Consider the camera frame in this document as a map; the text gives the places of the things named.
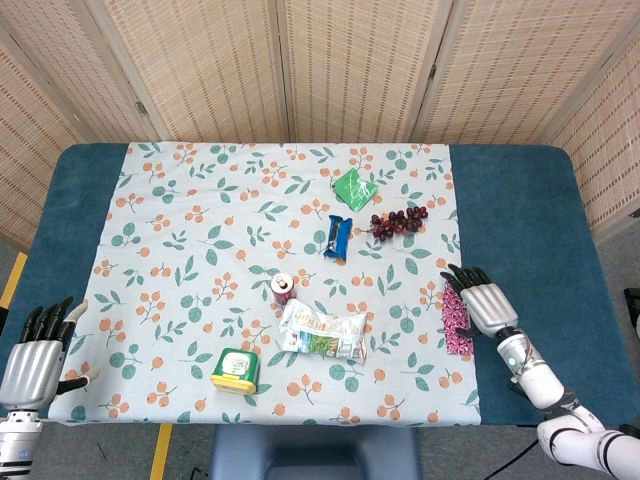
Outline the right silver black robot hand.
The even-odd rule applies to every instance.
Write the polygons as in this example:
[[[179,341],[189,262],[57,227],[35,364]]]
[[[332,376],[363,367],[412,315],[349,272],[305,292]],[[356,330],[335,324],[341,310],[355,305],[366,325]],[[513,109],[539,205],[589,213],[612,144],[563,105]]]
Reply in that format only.
[[[484,335],[504,340],[513,335],[518,315],[501,288],[479,267],[448,265],[440,275],[461,298],[470,320],[468,328],[457,327],[466,338]]]

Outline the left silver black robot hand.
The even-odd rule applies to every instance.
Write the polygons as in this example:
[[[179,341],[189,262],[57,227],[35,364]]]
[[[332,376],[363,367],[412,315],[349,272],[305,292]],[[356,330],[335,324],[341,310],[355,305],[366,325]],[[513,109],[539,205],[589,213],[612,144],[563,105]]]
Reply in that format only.
[[[8,411],[42,411],[58,396],[84,388],[100,375],[94,367],[70,380],[61,374],[77,323],[88,308],[83,301],[69,310],[67,297],[26,317],[13,346],[1,383],[1,405]]]

